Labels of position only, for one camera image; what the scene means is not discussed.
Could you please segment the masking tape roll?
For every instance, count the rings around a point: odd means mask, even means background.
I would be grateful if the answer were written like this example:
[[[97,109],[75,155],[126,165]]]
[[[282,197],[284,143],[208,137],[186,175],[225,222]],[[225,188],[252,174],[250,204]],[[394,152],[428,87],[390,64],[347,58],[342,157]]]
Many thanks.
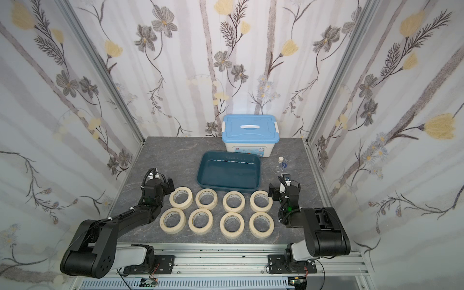
[[[210,188],[200,190],[195,196],[195,202],[199,209],[213,210],[218,204],[217,193]]]
[[[237,191],[226,193],[222,203],[226,212],[241,213],[245,208],[245,198],[242,193]]]
[[[258,239],[269,238],[274,231],[274,221],[272,217],[264,212],[256,212],[250,217],[250,231]]]
[[[188,225],[194,234],[207,234],[213,228],[213,215],[210,210],[197,209],[190,215]]]
[[[245,228],[243,217],[235,212],[228,212],[221,218],[221,233],[227,239],[237,239],[242,235]]]
[[[272,206],[273,200],[268,196],[268,192],[258,190],[251,195],[250,207],[254,212],[268,213]]]
[[[169,202],[172,207],[185,210],[193,203],[193,193],[188,187],[178,187],[170,194]]]
[[[173,235],[184,229],[186,221],[186,215],[181,209],[171,208],[161,215],[159,225],[165,233]]]

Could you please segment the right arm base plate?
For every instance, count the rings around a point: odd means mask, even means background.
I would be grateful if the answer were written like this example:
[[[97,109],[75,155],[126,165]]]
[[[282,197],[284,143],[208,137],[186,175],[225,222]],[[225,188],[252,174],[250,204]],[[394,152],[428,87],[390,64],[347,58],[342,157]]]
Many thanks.
[[[316,274],[315,263],[308,261],[295,261],[283,254],[270,254],[267,256],[267,271],[270,274]]]

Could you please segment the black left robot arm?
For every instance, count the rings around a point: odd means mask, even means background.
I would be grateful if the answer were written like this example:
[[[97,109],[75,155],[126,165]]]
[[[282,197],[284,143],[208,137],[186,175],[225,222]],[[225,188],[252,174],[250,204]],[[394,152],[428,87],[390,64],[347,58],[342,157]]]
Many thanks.
[[[68,276],[100,279],[116,265],[118,238],[156,220],[164,197],[175,191],[174,181],[150,168],[141,184],[138,204],[117,216],[81,222],[60,262]]]

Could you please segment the teal plastic tray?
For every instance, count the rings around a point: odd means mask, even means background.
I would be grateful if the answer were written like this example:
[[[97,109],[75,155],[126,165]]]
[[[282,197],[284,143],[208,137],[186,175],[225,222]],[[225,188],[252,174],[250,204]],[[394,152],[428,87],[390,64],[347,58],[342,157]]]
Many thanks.
[[[252,193],[261,183],[260,158],[247,153],[208,151],[200,161],[196,182],[203,189]]]

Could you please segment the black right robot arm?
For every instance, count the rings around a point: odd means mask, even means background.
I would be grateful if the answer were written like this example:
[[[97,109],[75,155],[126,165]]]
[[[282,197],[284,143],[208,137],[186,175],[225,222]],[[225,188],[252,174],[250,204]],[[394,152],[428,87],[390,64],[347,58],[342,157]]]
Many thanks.
[[[299,205],[300,183],[291,175],[278,176],[280,186],[269,185],[268,196],[280,203],[278,221],[286,228],[301,228],[304,239],[290,243],[283,254],[268,256],[269,274],[315,274],[315,261],[348,256],[351,244],[332,207],[303,208]]]

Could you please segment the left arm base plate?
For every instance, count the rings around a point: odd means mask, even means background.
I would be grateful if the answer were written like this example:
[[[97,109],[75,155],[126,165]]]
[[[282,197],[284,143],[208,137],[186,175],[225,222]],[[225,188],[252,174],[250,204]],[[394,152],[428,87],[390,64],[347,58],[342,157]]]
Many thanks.
[[[140,265],[125,267],[123,274],[142,275],[142,274],[171,274],[175,264],[174,255],[155,255],[145,258]]]

